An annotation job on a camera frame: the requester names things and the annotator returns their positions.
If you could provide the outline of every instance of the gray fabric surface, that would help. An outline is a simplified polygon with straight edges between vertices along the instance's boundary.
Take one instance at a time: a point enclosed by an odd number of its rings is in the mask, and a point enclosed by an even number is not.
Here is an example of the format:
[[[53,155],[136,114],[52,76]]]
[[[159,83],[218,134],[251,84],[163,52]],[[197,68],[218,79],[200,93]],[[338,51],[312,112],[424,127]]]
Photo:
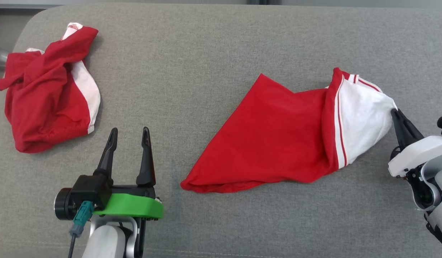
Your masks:
[[[102,96],[95,132],[19,153],[0,93],[0,258],[66,257],[71,223],[54,216],[54,197],[93,172],[113,127],[113,179],[133,183],[143,126],[165,205],[165,218],[147,225],[146,257],[442,257],[408,184],[388,173],[393,130],[353,165],[309,185],[234,194],[179,186],[261,72],[302,91],[327,86],[341,67],[380,86],[423,134],[438,134],[442,10],[64,6],[36,15],[15,51],[44,49],[69,22],[100,31],[86,60]]]

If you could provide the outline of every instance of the cable connector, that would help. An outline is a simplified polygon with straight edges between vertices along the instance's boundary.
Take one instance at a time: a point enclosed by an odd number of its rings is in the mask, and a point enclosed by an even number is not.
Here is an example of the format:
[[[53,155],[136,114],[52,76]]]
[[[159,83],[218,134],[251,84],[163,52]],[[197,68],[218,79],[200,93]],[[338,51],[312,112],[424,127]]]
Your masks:
[[[72,237],[80,237],[84,231],[84,226],[86,222],[92,217],[93,214],[93,204],[91,201],[83,201],[81,207],[78,209],[75,218],[73,219],[73,226],[69,233]]]

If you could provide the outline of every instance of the red fabric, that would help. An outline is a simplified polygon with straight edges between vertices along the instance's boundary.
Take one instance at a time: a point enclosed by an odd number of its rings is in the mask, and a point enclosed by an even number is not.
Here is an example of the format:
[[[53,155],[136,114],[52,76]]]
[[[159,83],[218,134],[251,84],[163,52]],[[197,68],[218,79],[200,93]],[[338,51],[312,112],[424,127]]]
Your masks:
[[[0,90],[16,149],[35,153],[87,134],[88,104],[74,83],[70,63],[84,59],[98,31],[83,27],[39,51],[8,55]]]
[[[328,89],[293,93],[260,75],[181,187],[236,192],[283,180],[310,183],[338,170],[334,99],[344,76],[336,68]]]

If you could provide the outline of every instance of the garment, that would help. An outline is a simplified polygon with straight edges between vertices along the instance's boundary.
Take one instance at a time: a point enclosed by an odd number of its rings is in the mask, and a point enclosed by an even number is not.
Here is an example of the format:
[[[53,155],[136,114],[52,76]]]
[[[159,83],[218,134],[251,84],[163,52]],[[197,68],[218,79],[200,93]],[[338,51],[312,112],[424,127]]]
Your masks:
[[[93,131],[100,92],[82,60],[97,33],[69,23],[46,51],[8,55],[0,90],[8,89],[5,115],[18,151],[42,152]]]
[[[393,108],[377,85],[339,68],[329,87],[299,93],[260,75],[181,187],[225,193],[283,180],[311,183],[378,142]]]

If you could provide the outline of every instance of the green plastic part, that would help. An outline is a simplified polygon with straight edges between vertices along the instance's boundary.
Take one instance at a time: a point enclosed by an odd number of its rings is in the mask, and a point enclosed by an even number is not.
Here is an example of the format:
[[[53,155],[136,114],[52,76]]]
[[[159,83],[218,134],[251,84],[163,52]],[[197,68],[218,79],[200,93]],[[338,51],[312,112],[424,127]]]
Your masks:
[[[93,213],[97,215],[162,219],[164,217],[164,206],[159,201],[149,197],[114,193],[103,211],[94,211]]]

